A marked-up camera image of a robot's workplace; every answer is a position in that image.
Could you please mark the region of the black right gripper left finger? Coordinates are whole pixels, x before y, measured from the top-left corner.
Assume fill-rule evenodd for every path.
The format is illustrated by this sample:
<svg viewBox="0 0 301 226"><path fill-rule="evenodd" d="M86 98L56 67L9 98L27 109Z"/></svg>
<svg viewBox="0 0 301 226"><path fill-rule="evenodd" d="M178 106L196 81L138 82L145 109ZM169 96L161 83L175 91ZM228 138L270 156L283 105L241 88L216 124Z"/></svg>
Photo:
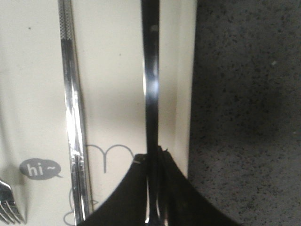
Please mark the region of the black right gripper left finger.
<svg viewBox="0 0 301 226"><path fill-rule="evenodd" d="M132 164L109 198L82 226L143 226L146 220L146 155L135 155Z"/></svg>

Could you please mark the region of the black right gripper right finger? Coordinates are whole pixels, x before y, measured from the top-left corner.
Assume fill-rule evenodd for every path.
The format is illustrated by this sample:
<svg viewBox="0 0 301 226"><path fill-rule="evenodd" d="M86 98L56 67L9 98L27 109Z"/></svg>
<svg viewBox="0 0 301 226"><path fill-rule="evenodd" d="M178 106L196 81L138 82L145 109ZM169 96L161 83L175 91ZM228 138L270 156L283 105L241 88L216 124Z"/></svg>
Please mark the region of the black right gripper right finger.
<svg viewBox="0 0 301 226"><path fill-rule="evenodd" d="M169 226L238 226L204 198L182 174L171 154L158 147L158 206Z"/></svg>

